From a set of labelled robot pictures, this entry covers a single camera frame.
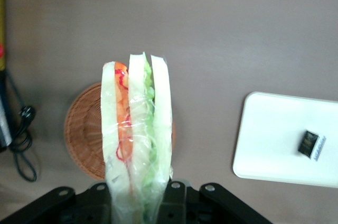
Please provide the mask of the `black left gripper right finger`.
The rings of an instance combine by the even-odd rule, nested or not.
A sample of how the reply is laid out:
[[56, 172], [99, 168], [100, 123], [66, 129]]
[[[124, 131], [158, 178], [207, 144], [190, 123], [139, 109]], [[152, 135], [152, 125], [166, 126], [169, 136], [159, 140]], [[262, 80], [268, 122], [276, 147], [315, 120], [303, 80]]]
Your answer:
[[158, 223], [271, 223], [217, 183], [198, 190], [169, 181], [157, 214]]

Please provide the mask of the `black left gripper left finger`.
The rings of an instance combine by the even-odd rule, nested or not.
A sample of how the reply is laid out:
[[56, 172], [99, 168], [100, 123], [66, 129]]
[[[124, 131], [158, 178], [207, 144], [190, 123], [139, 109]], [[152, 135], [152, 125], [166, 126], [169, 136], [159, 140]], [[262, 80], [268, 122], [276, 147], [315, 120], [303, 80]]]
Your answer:
[[80, 194], [61, 186], [1, 220], [1, 223], [112, 223], [111, 198], [105, 183]]

